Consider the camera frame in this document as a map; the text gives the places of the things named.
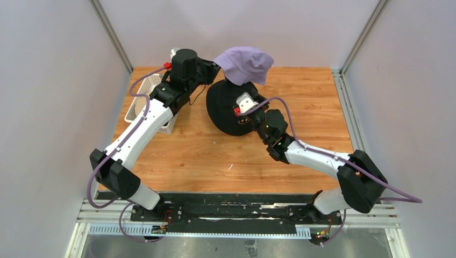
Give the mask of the beige bucket hat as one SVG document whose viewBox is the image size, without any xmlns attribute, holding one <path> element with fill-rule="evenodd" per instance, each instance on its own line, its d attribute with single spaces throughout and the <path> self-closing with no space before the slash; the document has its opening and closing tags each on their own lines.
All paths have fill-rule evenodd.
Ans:
<svg viewBox="0 0 456 258">
<path fill-rule="evenodd" d="M 235 85 L 226 78 L 214 83 L 206 94 L 206 109 L 211 121 L 227 135 L 240 137 L 253 131 L 249 119 L 238 117 L 234 112 L 237 98 L 245 92 L 258 103 L 265 100 L 253 83 Z"/>
</svg>

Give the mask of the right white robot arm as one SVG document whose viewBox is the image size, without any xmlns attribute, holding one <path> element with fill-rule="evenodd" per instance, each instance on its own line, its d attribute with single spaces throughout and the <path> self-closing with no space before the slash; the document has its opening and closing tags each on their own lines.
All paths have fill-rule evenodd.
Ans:
<svg viewBox="0 0 456 258">
<path fill-rule="evenodd" d="M 236 101 L 238 116 L 247 116 L 267 152 L 276 161 L 305 166 L 335 178 L 339 185 L 329 191 L 318 191 L 308 202 L 307 215 L 314 224 L 321 224 L 329 214 L 352 208 L 360 213 L 369 213 L 380 200 L 386 184 L 371 157 L 362 150 L 352 154 L 333 152 L 318 148 L 289 135 L 280 110 L 267 110 L 269 101 L 259 103 L 249 94 Z"/>
</svg>

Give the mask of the lavender bucket hat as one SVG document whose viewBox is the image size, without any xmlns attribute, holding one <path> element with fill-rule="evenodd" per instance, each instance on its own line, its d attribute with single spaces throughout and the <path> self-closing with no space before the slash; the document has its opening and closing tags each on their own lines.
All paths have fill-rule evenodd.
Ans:
<svg viewBox="0 0 456 258">
<path fill-rule="evenodd" d="M 274 59 L 265 51 L 251 46 L 231 47 L 213 59 L 224 76 L 235 85 L 266 84 L 267 73 Z"/>
</svg>

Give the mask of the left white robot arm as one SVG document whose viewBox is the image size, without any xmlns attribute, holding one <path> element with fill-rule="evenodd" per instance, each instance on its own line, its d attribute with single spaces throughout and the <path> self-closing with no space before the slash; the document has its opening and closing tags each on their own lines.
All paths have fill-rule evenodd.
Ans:
<svg viewBox="0 0 456 258">
<path fill-rule="evenodd" d="M 94 149 L 89 156 L 93 172 L 87 185 L 87 199 L 96 209 L 103 209 L 111 202 L 95 204 L 91 189 L 94 182 L 114 193 L 115 200 L 126 200 L 143 207 L 144 215 L 152 222 L 160 221 L 165 215 L 164 206 L 159 204 L 160 195 L 142 183 L 131 169 L 160 128 L 189 103 L 191 94 L 200 85 L 214 82 L 220 66 L 199 58 L 192 49 L 178 49 L 170 62 L 142 76 L 137 82 L 158 75 L 161 71 L 164 71 L 161 81 L 150 94 L 129 90 L 131 96 L 144 99 L 145 106 L 113 143 L 104 150 Z"/>
</svg>

